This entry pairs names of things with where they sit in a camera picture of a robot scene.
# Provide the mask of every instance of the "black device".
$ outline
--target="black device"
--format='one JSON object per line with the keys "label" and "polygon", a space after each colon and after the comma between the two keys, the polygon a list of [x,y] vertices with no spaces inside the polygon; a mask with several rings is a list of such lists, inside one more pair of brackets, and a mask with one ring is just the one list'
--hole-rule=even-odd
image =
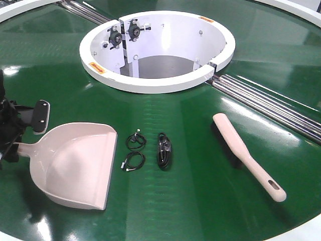
{"label": "black device", "polygon": [[6,98],[4,73],[0,70],[0,170],[1,161],[17,162],[19,145],[27,127],[32,127],[35,134],[42,134],[48,126],[50,104],[39,100],[35,107],[17,105],[15,100]]}
{"label": "black device", "polygon": [[169,166],[172,158],[172,144],[165,133],[159,133],[157,164],[161,169]]}

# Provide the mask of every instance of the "green surface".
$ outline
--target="green surface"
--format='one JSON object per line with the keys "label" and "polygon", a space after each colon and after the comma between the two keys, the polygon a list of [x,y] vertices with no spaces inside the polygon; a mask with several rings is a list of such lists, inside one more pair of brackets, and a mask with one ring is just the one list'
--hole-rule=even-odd
{"label": "green surface", "polygon": [[[118,18],[149,10],[178,10],[213,18],[235,36],[236,52],[222,73],[242,76],[287,96],[294,108],[321,120],[321,31],[290,14],[251,1],[90,1]],[[118,143],[107,209],[77,210],[50,201],[32,182],[29,159],[4,162],[0,172],[0,230],[23,240],[262,240],[321,211],[321,147],[202,84],[171,94],[134,94],[92,79],[78,53],[96,25],[56,5],[0,24],[0,67],[7,97],[51,103],[49,129],[68,122],[113,126]],[[233,169],[211,131],[225,112],[253,157],[285,189],[274,202],[246,170]],[[137,128],[147,138],[146,163],[120,169],[124,141]],[[156,136],[165,132],[173,165],[156,165]],[[31,130],[23,141],[40,137]]]}

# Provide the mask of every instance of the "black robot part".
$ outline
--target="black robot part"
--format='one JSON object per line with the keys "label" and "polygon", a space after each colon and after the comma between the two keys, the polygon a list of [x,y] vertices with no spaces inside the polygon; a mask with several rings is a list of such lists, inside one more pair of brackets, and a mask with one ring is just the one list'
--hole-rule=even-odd
{"label": "black robot part", "polygon": [[49,103],[39,100],[35,108],[17,105],[16,101],[6,98],[4,73],[0,70],[0,169],[1,160],[17,162],[18,146],[27,127],[41,134],[47,128]]}
{"label": "black robot part", "polygon": [[119,48],[119,44],[122,42],[122,35],[119,31],[117,31],[117,27],[113,26],[109,29],[109,42],[113,45],[110,49]]}

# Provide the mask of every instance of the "black cable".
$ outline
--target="black cable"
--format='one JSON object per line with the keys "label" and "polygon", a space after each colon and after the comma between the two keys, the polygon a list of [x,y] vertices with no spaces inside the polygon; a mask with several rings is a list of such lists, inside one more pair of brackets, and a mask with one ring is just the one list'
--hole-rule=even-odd
{"label": "black cable", "polygon": [[158,139],[158,156],[157,164],[161,169],[165,169],[170,161],[172,156],[172,144],[165,133],[159,133],[157,136]]}
{"label": "black cable", "polygon": [[[140,132],[140,129],[138,129],[134,134],[130,135],[127,139],[126,139],[126,146],[128,149],[130,150],[137,150],[137,149],[140,149],[142,147],[145,146],[146,144],[146,138],[139,133]],[[131,143],[138,143],[139,145],[138,146],[130,146],[129,145],[129,142]]]}
{"label": "black cable", "polygon": [[[136,156],[136,155],[141,156],[141,162],[137,166],[134,166],[129,163],[129,160],[130,160],[130,158],[132,158],[133,156]],[[125,161],[121,164],[121,169],[126,170],[126,172],[137,170],[144,165],[145,160],[146,160],[146,158],[141,152],[139,152],[139,151],[130,152],[127,154]]]}

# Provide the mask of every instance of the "pink dustpan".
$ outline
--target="pink dustpan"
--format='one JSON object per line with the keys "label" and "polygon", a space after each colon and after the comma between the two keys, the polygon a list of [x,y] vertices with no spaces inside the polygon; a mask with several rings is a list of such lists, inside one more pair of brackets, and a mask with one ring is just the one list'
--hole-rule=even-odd
{"label": "pink dustpan", "polygon": [[106,208],[117,132],[96,123],[68,123],[37,143],[19,144],[30,157],[34,183],[54,202],[74,208]]}

